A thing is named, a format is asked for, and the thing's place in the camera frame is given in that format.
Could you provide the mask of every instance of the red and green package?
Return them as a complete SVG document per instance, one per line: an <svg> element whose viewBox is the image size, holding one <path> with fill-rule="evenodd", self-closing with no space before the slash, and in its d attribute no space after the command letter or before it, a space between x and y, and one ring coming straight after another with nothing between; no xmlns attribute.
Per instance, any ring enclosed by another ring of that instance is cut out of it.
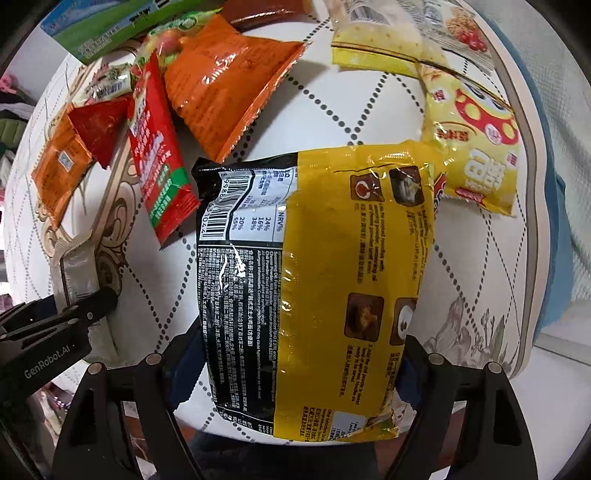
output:
<svg viewBox="0 0 591 480"><path fill-rule="evenodd" d="M183 167L155 53L135 86L128 119L144 204L163 247L168 236L200 202L191 191Z"/></svg>

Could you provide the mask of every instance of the small orange packet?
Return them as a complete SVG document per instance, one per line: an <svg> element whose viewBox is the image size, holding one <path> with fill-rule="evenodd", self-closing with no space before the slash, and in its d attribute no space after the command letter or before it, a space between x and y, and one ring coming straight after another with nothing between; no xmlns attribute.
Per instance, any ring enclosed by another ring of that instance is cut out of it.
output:
<svg viewBox="0 0 591 480"><path fill-rule="evenodd" d="M65 109L39 163L31 173L39 199L46 207L54 228L60 226L74 189L93 162L92 155L68 116L72 110L72 105Z"/></svg>
<svg viewBox="0 0 591 480"><path fill-rule="evenodd" d="M219 14L189 39L164 74L166 92L211 160L224 161L304 49L246 37Z"/></svg>

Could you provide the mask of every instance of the patterned tablecloth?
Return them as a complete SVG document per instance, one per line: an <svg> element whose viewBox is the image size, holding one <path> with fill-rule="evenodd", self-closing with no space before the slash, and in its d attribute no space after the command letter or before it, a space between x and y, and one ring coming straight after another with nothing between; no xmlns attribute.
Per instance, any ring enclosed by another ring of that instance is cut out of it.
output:
<svg viewBox="0 0 591 480"><path fill-rule="evenodd" d="M248 33L312 44L246 132L234 158L252 160L311 148L419 138L424 93L418 80L332 65L332 26L323 2L315 4L315 16L308 21ZM493 31L483 21L479 24L496 48L497 73L487 76L461 57L448 57L452 65L477 77L516 110L523 147L515 216L491 215L466 202L443 200L411 333L454 363L481 367L493 359L515 375L529 357L548 274L545 144L517 65ZM103 61L130 58L135 47L130 44ZM196 221L191 217L173 233L173 241L159 250L129 147L123 142L109 169L94 165L87 173L61 227L51 227L30 173L48 141L52 120L95 68L98 65L82 70L68 56L27 126L6 192L7 273L16 301L51 294L49 263L56 240L68 241L92 229L100 281L120 294L117 310L109 316L112 336L122 364L133 364L150 352L162 351L199 313ZM179 139L190 170L203 153L183 126L179 126ZM75 390L85 368L79 362L56 382ZM285 442L222 419L211 398L207 369L191 399L176 414L200 430L250 441ZM404 414L400 406L397 415Z"/></svg>

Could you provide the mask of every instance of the qr code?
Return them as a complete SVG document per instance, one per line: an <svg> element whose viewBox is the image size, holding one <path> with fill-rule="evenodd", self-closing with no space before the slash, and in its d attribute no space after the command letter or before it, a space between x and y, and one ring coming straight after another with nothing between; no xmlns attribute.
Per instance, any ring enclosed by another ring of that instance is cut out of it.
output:
<svg viewBox="0 0 591 480"><path fill-rule="evenodd" d="M57 157L57 161L61 164L62 167L66 169L68 173L70 173L70 170L74 165L74 162L72 162L72 159L68 156L66 152L60 152L59 156Z"/></svg>

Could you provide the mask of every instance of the food package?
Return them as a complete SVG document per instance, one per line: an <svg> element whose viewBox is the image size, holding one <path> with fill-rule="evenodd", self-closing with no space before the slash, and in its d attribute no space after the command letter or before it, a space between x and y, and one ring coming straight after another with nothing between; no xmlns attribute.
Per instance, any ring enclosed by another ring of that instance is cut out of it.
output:
<svg viewBox="0 0 591 480"><path fill-rule="evenodd" d="M302 42L246 37L216 15L167 68L168 98L221 163L303 53Z"/></svg>
<svg viewBox="0 0 591 480"><path fill-rule="evenodd" d="M80 90L72 100L75 107L92 105L115 99L132 90L131 65L103 65L92 77L90 84Z"/></svg>
<svg viewBox="0 0 591 480"><path fill-rule="evenodd" d="M511 215L521 149L512 109L448 72L422 66L421 78L427 91L421 139L438 146L444 159L436 184L446 196Z"/></svg>
<svg viewBox="0 0 591 480"><path fill-rule="evenodd" d="M92 155L68 116L72 109L72 105L68 105L64 110L39 163L31 173L38 197L48 211L53 228L60 226L75 188L93 162Z"/></svg>
<svg viewBox="0 0 591 480"><path fill-rule="evenodd" d="M204 0L61 0L43 19L41 28L88 65L153 25L196 10L204 3Z"/></svg>
<svg viewBox="0 0 591 480"><path fill-rule="evenodd" d="M335 29L333 63L418 77L416 61L447 66L425 35L422 0L324 0Z"/></svg>
<svg viewBox="0 0 591 480"><path fill-rule="evenodd" d="M430 38L443 48L467 58L490 73L494 69L491 53L484 34L474 20L474 14L455 2L424 2Z"/></svg>
<svg viewBox="0 0 591 480"><path fill-rule="evenodd" d="M86 149L101 167L107 168L127 117L131 95L74 108L68 116Z"/></svg>
<svg viewBox="0 0 591 480"><path fill-rule="evenodd" d="M269 23L305 17L312 11L310 0L228 0L222 15L234 28L250 30Z"/></svg>
<svg viewBox="0 0 591 480"><path fill-rule="evenodd" d="M155 52L135 85L129 140L144 205L160 246L199 206L183 166L158 57Z"/></svg>
<svg viewBox="0 0 591 480"><path fill-rule="evenodd" d="M166 68L177 58L189 37L196 35L220 10L189 12L151 30L135 58L134 76L140 76L153 51L158 54L160 67Z"/></svg>
<svg viewBox="0 0 591 480"><path fill-rule="evenodd" d="M222 418L307 442L397 435L435 161L407 141L197 162L197 297Z"/></svg>
<svg viewBox="0 0 591 480"><path fill-rule="evenodd" d="M70 241L59 239L51 259L51 283L58 312L86 298L100 289L96 272L95 248L92 231L82 233ZM106 317L88 328L92 350L84 358L88 363L103 362L115 366L118 360L111 330Z"/></svg>

